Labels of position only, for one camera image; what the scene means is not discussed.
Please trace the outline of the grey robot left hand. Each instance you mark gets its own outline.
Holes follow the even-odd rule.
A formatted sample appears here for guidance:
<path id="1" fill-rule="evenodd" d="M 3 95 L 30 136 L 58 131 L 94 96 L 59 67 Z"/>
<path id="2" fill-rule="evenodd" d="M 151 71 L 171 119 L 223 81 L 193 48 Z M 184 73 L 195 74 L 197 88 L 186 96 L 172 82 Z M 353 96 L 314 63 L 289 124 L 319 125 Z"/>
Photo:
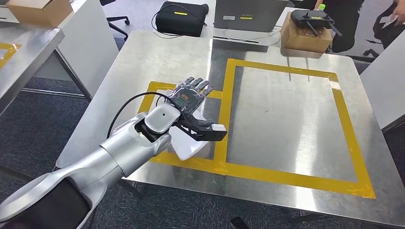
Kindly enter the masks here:
<path id="1" fill-rule="evenodd" d="M 207 95 L 213 90 L 210 83 L 203 78 L 188 77 L 179 82 L 172 91 L 166 95 L 176 104 L 189 122 L 193 119 L 193 113 L 203 103 Z"/>

